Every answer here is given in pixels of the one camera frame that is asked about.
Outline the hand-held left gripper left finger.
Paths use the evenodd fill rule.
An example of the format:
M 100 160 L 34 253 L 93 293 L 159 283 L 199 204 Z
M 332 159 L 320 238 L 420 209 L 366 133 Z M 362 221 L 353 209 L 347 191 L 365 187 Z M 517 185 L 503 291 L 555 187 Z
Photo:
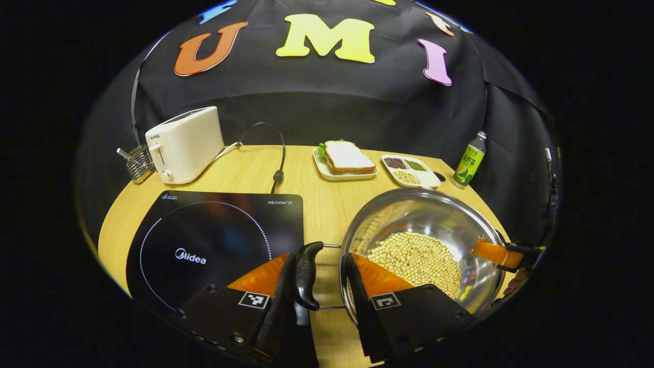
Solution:
M 272 366 L 293 319 L 290 253 L 275 257 L 227 286 L 207 284 L 175 311 L 175 326 L 231 359 Z

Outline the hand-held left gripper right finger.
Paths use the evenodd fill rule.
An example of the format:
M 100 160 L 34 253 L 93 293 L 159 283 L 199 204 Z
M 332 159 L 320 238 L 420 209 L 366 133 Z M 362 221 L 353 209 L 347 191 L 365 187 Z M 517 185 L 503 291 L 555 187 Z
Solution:
M 476 324 L 476 317 L 433 284 L 368 296 L 353 253 L 345 256 L 358 332 L 372 363 L 404 365 Z

